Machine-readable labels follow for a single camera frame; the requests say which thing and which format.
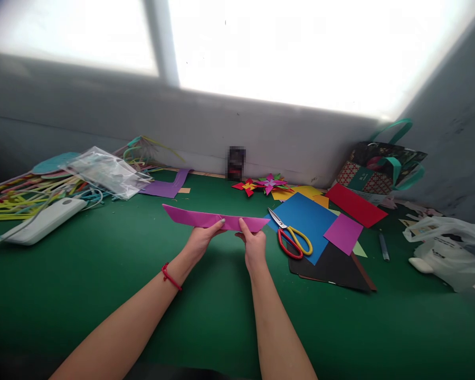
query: hand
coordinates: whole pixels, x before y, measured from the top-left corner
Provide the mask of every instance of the hand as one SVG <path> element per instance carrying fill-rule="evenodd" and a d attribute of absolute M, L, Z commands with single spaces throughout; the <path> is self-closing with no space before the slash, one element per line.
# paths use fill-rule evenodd
<path fill-rule="evenodd" d="M 226 231 L 220 229 L 224 224 L 225 219 L 221 219 L 206 229 L 202 227 L 194 227 L 183 251 L 200 259 L 206 252 L 211 239 Z"/>
<path fill-rule="evenodd" d="M 239 218 L 239 227 L 242 232 L 237 232 L 235 236 L 241 238 L 245 246 L 244 260 L 248 271 L 257 266 L 266 265 L 265 262 L 265 233 L 262 231 L 252 233 L 243 218 Z"/>

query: light green paper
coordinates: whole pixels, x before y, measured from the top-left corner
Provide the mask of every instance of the light green paper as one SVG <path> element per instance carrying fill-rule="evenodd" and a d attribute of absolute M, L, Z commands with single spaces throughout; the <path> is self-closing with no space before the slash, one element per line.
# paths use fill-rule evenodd
<path fill-rule="evenodd" d="M 355 243 L 355 247 L 353 251 L 354 251 L 354 254 L 357 256 L 367 257 L 366 252 L 364 252 L 363 247 L 361 246 L 359 242 Z"/>
<path fill-rule="evenodd" d="M 341 211 L 336 211 L 336 210 L 331 210 L 331 209 L 329 209 L 329 211 L 331 211 L 335 215 L 340 215 L 341 214 Z M 361 246 L 361 244 L 359 242 L 355 243 L 355 247 L 353 249 L 353 252 L 357 256 L 368 257 L 366 255 L 366 252 L 364 252 L 363 247 Z"/>

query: marker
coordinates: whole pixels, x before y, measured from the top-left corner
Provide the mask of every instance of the marker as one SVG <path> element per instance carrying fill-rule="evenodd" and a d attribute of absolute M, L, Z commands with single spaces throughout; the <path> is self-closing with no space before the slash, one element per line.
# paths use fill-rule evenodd
<path fill-rule="evenodd" d="M 390 261 L 389 259 L 389 253 L 387 252 L 387 245 L 385 245 L 385 239 L 382 233 L 378 235 L 378 238 L 380 239 L 380 247 L 382 247 L 382 255 L 384 256 L 385 261 Z"/>

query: plastic bag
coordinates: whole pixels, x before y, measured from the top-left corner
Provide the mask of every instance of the plastic bag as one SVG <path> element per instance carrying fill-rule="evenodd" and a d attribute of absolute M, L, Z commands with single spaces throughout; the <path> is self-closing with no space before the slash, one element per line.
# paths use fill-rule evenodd
<path fill-rule="evenodd" d="M 412 236 L 412 230 L 422 232 Z M 403 234 L 410 242 L 425 241 L 414 256 L 429 264 L 454 291 L 475 285 L 475 224 L 434 216 L 407 227 Z"/>
<path fill-rule="evenodd" d="M 127 200 L 149 184 L 149 175 L 139 173 L 121 158 L 93 147 L 70 160 L 60 169 Z"/>
<path fill-rule="evenodd" d="M 431 230 L 428 229 L 429 226 L 436 228 Z M 412 237 L 412 230 L 419 230 L 422 228 L 424 232 Z M 461 241 L 458 241 L 459 245 L 475 255 L 475 224 L 464 222 L 455 218 L 433 216 L 426 217 L 418 223 L 407 227 L 403 232 L 403 235 L 405 235 L 405 238 L 409 242 L 423 241 L 445 234 L 454 234 L 460 236 Z"/>

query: forearm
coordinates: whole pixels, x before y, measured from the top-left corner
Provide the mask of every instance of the forearm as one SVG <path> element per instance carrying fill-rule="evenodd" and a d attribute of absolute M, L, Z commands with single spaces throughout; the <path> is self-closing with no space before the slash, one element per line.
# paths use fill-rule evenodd
<path fill-rule="evenodd" d="M 182 251 L 167 267 L 181 285 L 199 258 Z M 52 379 L 123 379 L 143 352 L 178 289 L 162 272 L 104 320 Z"/>
<path fill-rule="evenodd" d="M 250 270 L 262 378 L 316 379 L 264 262 Z"/>

